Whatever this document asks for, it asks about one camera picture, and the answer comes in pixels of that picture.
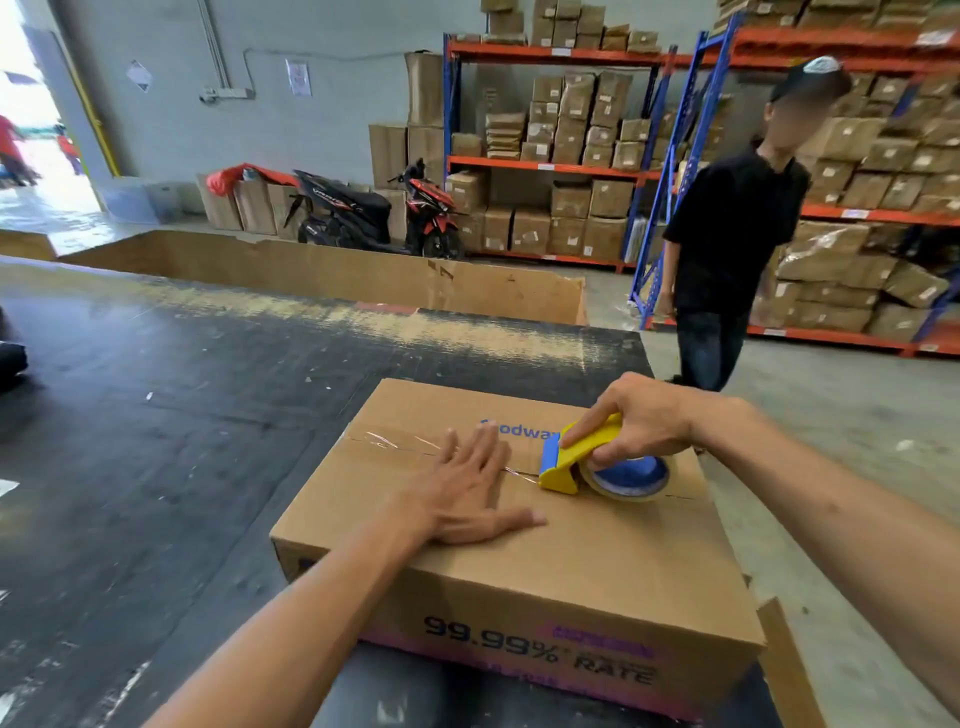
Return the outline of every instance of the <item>person in red shirt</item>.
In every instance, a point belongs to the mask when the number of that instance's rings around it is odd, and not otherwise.
[[[20,150],[16,148],[16,144],[13,142],[15,139],[23,141],[23,134],[13,125],[10,119],[0,114],[0,164],[7,168],[7,172],[13,177],[13,181],[21,187],[36,184],[30,168],[23,161]]]

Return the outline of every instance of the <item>red and black scooter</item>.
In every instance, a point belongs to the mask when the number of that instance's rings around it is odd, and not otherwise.
[[[306,204],[307,219],[298,233],[301,243],[454,260],[464,257],[457,226],[449,218],[456,211],[453,200],[423,178],[422,159],[391,180],[402,182],[407,190],[407,239],[403,248],[390,244],[387,220],[391,205],[385,197],[358,192],[299,169],[294,174],[300,181],[300,195],[291,206],[287,223],[300,205]],[[316,214],[317,206],[327,214]]]

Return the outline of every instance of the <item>finger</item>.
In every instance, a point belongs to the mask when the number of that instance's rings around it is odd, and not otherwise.
[[[600,425],[607,421],[607,418],[616,413],[619,407],[616,403],[616,393],[611,384],[607,390],[600,395],[596,403],[581,417],[577,423],[564,433],[560,439],[561,448],[569,448],[583,440],[591,432],[598,429]]]

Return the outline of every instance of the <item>black work table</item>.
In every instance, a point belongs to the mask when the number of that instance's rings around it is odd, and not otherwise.
[[[139,725],[285,585],[268,533],[382,377],[588,406],[636,332],[389,311],[0,257],[0,695]],[[779,725],[752,673],[714,725]],[[755,712],[763,718],[753,717]],[[315,722],[675,725],[361,644]]]

